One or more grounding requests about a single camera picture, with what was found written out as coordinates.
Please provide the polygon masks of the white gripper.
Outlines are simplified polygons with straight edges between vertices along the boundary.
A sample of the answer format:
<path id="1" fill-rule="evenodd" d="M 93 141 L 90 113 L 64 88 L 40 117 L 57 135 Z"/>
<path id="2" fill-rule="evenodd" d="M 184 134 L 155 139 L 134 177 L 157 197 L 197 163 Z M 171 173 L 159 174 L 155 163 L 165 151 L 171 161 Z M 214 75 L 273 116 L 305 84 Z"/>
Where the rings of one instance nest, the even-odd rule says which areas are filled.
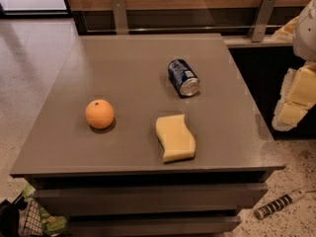
<path id="1" fill-rule="evenodd" d="M 292 42 L 296 56 L 313 61 L 298 70 L 289 68 L 283 78 L 272 126 L 289 131 L 316 105 L 316 0 L 311 0 L 298 18 L 276 30 L 273 39 Z"/>

